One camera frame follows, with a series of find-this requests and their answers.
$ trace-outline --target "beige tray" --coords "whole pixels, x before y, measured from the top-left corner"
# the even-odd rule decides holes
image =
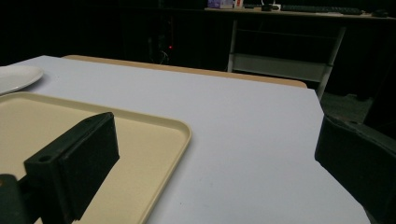
[[[28,92],[4,95],[0,174],[20,179],[27,158],[82,119],[107,111],[115,115],[120,160],[79,223],[144,223],[190,142],[182,121]]]

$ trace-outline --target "table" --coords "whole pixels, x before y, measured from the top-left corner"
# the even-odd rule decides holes
[[[148,223],[370,223],[314,159],[323,118],[314,90],[71,58],[16,63],[45,71],[24,91],[191,126],[189,148]]]
[[[344,35],[347,30],[347,25],[352,21],[371,23],[371,22],[383,22],[391,23],[396,22],[395,18],[376,18],[372,17],[371,14],[362,14],[359,16],[355,15],[341,15],[334,16],[333,14],[326,13],[309,13],[309,12],[291,12],[291,11],[261,11],[260,8],[255,9],[245,9],[245,8],[235,8],[235,9],[218,9],[218,8],[205,8],[207,11],[214,11],[221,14],[233,13],[233,14],[256,14],[263,15],[267,17],[279,17],[280,19],[290,19],[294,18],[297,21],[305,21],[309,24],[311,21],[319,21],[319,26],[315,27],[325,27],[324,22],[320,23],[321,20],[327,20],[330,22],[337,23],[338,32],[334,34],[334,41],[332,45],[332,50],[329,54],[327,62],[322,63],[311,63],[302,60],[287,60],[274,57],[264,57],[261,55],[250,55],[235,52],[234,46],[236,42],[236,32],[238,30],[238,16],[235,16],[233,20],[233,30],[231,33],[231,45],[228,60],[228,72],[245,71],[255,74],[265,74],[275,77],[287,77],[287,78],[297,78],[305,81],[313,81],[318,83],[317,95],[321,99],[323,92],[326,89],[327,82],[332,73],[332,68],[334,67],[334,62],[337,57],[338,50],[341,47]]]

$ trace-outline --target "plate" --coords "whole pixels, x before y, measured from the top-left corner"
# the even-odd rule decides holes
[[[38,81],[43,69],[35,66],[8,65],[0,67],[0,95],[18,91]]]

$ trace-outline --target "dark background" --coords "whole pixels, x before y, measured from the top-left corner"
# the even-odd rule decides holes
[[[277,0],[278,4],[384,8],[393,0]],[[225,71],[233,18],[203,11],[203,0],[3,0],[0,65],[68,54]],[[315,34],[320,38],[238,32],[236,50],[327,62],[337,24],[243,18],[241,29]],[[376,95],[395,54],[394,29],[348,25],[326,91]]]

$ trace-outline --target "black object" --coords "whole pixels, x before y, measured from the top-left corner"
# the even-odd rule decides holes
[[[364,124],[323,119],[315,159],[379,223],[396,223],[396,141]]]
[[[344,15],[361,15],[362,11],[355,7],[316,7],[316,6],[297,6],[282,5],[281,11],[312,12],[312,13],[341,13]]]
[[[113,114],[84,119],[26,160],[18,184],[0,175],[0,223],[81,219],[119,158]]]
[[[372,12],[373,17],[386,18],[388,15],[389,14],[385,9],[378,9]]]

